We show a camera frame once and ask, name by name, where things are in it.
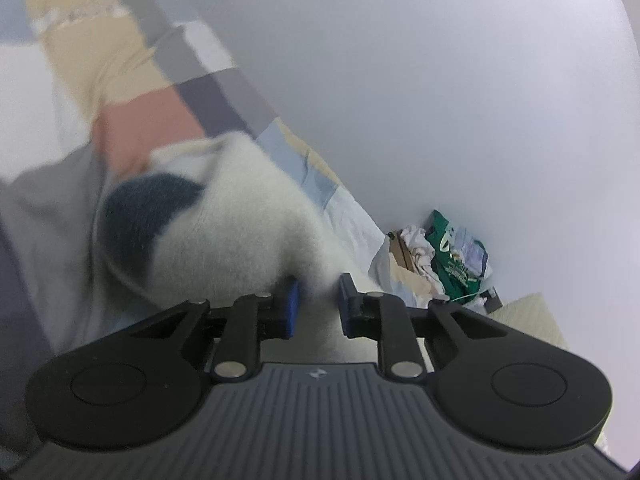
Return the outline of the cream sweater with blue stripes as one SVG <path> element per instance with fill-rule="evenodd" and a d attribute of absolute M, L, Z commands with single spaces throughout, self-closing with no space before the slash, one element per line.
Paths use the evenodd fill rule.
<path fill-rule="evenodd" d="M 114 188 L 96 224 L 110 270 L 157 307 L 188 299 L 215 306 L 272 292 L 284 278 L 302 286 L 299 326 L 276 361 L 364 362 L 376 349 L 342 333 L 338 281 L 379 287 L 300 186 L 246 133 L 230 131 L 158 148 L 149 171 Z"/>

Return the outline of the wall power socket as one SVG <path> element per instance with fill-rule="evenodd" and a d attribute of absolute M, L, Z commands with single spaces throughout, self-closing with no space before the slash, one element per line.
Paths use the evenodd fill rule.
<path fill-rule="evenodd" d="M 503 303 L 495 287 L 484 290 L 482 297 L 485 299 L 484 308 L 487 313 L 495 312 L 503 307 Z"/>

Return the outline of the patchwork pastel bed cover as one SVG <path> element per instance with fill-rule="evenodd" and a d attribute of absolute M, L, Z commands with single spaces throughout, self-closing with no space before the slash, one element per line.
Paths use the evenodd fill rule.
<path fill-rule="evenodd" d="M 428 290 L 186 0 L 1 0 L 1 456 L 36 436 L 29 375 L 155 307 L 94 247 L 96 208 L 164 145 L 247 132 L 386 292 Z"/>

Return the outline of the clear plastic package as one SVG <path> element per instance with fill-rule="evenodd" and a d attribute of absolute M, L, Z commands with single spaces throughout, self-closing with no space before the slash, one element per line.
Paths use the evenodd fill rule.
<path fill-rule="evenodd" d="M 472 278 L 484 278 L 489 268 L 489 255 L 480 240 L 463 226 L 450 230 L 450 252 L 452 258 L 462 265 Z"/>

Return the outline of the white crumpled cloth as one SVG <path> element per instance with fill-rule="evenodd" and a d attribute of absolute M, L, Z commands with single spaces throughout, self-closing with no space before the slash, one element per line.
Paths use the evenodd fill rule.
<path fill-rule="evenodd" d="M 445 287 L 432 268 L 435 249 L 426 239 L 426 231 L 418 226 L 406 226 L 399 233 L 400 240 L 409 252 L 410 261 L 417 274 L 422 275 L 439 295 L 445 293 Z"/>

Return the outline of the cardboard box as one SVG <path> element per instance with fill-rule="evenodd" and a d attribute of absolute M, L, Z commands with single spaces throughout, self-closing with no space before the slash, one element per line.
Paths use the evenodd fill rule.
<path fill-rule="evenodd" d="M 420 274 L 420 270 L 416 267 L 407 244 L 401 239 L 400 232 L 388 232 L 387 238 L 390 242 L 390 253 L 394 256 L 398 266 L 414 274 Z"/>

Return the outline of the white spray bottle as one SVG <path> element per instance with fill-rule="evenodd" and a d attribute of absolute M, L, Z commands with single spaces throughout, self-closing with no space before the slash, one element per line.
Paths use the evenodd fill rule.
<path fill-rule="evenodd" d="M 478 313 L 480 315 L 486 315 L 487 310 L 485 307 L 487 299 L 482 296 L 475 297 L 472 301 L 467 302 L 464 307 L 470 311 Z"/>

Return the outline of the green plastic bag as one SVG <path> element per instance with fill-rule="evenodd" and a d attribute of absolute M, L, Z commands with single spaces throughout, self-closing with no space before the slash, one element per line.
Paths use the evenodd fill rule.
<path fill-rule="evenodd" d="M 490 277 L 492 269 L 489 263 L 487 275 L 484 278 L 472 278 L 466 274 L 462 265 L 452 258 L 450 252 L 450 230 L 457 228 L 438 210 L 431 216 L 431 224 L 426 231 L 426 239 L 435 249 L 432 268 L 445 287 L 445 294 L 451 301 L 465 304 L 480 293 L 480 288 L 486 278 Z"/>

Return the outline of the cream textured cushion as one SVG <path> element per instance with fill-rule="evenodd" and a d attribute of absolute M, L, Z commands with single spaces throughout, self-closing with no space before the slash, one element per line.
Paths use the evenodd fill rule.
<path fill-rule="evenodd" d="M 493 320 L 529 336 L 568 349 L 567 342 L 541 292 L 512 301 L 488 314 Z"/>

